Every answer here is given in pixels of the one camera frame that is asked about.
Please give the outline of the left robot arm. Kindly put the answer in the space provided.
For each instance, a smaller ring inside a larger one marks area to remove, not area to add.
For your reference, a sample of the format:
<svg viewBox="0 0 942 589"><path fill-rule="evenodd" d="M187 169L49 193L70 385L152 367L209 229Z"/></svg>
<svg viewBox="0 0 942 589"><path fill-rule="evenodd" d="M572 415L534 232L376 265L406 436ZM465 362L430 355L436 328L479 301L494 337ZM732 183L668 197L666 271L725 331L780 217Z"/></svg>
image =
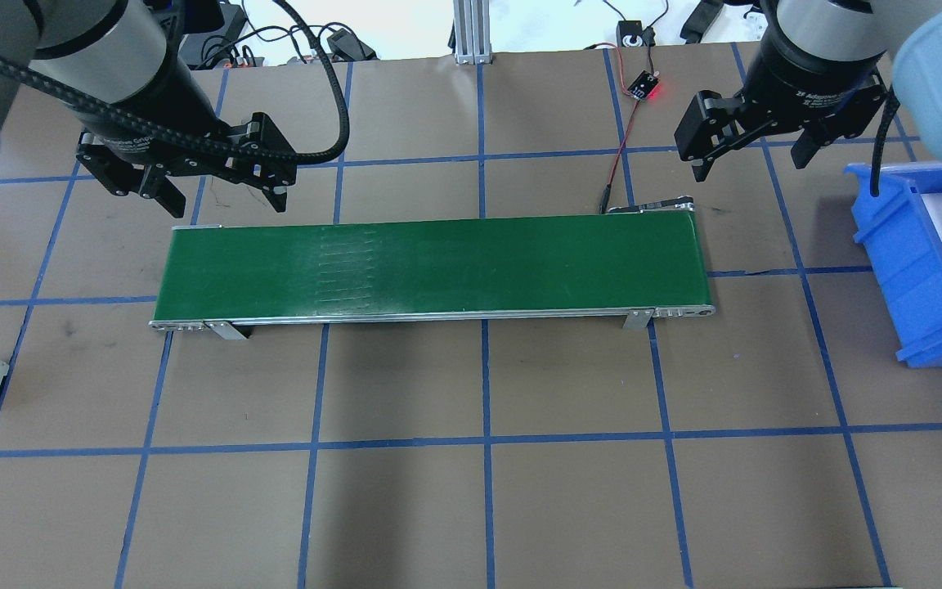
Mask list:
<svg viewBox="0 0 942 589"><path fill-rule="evenodd" d="M268 115L228 126L195 85L182 40L225 25L219 1L0 1L0 57L188 137L291 151ZM19 86L0 74L0 142ZM278 213L287 208L295 172L281 164L200 154L66 105L83 126L76 160L112 194L152 199L182 218L186 197L171 179L209 174L259 189Z"/></svg>

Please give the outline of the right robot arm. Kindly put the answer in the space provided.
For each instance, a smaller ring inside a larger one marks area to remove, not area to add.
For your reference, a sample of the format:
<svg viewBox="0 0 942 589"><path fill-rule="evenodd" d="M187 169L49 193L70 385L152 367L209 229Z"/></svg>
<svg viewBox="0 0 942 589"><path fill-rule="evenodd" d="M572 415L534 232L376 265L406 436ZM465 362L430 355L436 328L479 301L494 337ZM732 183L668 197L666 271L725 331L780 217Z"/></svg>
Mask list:
<svg viewBox="0 0 942 589"><path fill-rule="evenodd" d="M942 161L942 1L763 1L769 26L731 97L699 91L674 138L703 182L718 157L762 137L797 133L792 161L858 137L905 109Z"/></svg>

